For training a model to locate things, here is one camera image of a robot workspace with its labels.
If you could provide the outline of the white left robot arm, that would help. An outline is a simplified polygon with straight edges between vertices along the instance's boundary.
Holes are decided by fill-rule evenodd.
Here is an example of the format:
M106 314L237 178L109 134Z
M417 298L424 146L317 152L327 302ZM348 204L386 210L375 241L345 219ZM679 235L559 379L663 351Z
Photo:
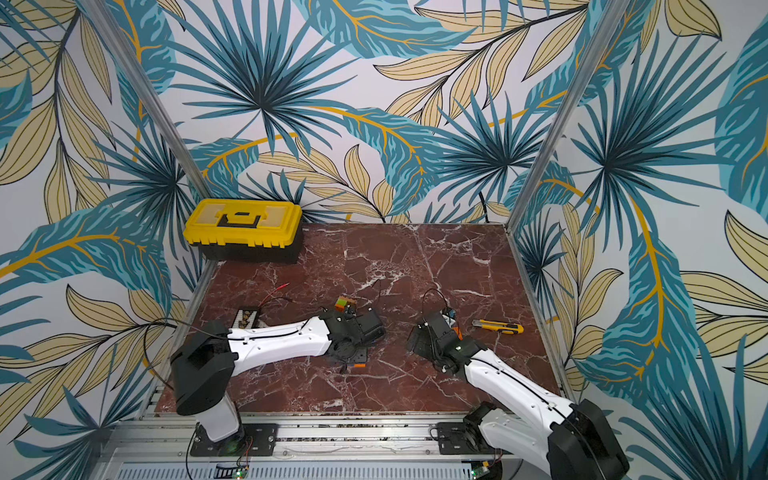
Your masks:
M176 413L194 418L198 430L214 444L239 441L245 437L245 427L228 393L232 378L302 357L330 357L353 365L384 337L378 313L369 309L359 314L353 306L260 329L213 322L197 329L171 356Z

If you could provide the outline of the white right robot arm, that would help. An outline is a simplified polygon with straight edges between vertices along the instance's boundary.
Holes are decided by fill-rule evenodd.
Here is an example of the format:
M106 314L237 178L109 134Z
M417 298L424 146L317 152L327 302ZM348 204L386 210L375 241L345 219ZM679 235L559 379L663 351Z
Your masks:
M491 396L461 422L437 426L444 455L509 453L553 479L622 479L630 469L603 411L534 383L479 340L434 312L417 323L408 352Z

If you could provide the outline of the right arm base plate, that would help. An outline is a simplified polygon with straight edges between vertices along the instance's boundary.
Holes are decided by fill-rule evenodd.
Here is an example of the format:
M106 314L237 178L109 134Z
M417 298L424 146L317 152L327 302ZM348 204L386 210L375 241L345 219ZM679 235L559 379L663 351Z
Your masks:
M508 454L506 450L491 447L463 422L439 422L430 430L430 435L438 443L441 455Z

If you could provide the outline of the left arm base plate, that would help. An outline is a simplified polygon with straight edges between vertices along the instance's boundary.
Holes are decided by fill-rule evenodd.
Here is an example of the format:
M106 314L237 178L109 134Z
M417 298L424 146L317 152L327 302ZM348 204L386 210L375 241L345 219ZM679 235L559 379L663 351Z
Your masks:
M197 424L190 455L192 457L244 458L265 457L273 454L279 426L274 423L243 424L224 440L211 440L205 428Z

